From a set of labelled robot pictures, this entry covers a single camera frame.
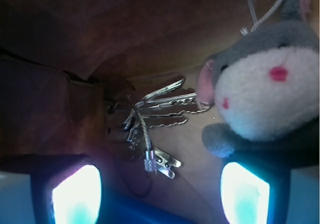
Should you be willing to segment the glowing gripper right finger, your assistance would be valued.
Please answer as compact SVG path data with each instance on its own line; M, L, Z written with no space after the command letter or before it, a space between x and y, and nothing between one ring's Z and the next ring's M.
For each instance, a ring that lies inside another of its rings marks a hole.
M230 224L318 224L319 166L281 169L230 161L220 176L220 196Z

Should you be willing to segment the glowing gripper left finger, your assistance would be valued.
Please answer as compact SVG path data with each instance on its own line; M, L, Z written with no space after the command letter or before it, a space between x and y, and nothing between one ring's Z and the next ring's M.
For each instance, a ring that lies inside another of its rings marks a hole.
M0 159L2 224L94 224L101 198L101 173L85 154Z

